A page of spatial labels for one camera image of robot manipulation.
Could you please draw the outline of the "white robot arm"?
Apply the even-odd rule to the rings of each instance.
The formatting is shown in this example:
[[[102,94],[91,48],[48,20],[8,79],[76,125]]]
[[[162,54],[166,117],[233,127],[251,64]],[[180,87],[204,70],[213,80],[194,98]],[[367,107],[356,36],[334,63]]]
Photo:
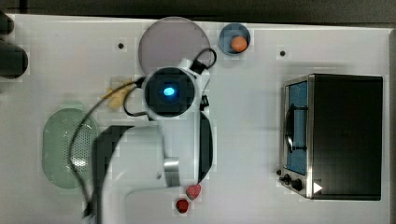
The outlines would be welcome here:
[[[127,224],[126,198],[138,191],[200,183],[213,160],[204,112],[210,73],[165,67],[141,79],[147,126],[111,125],[93,142],[94,224]]]

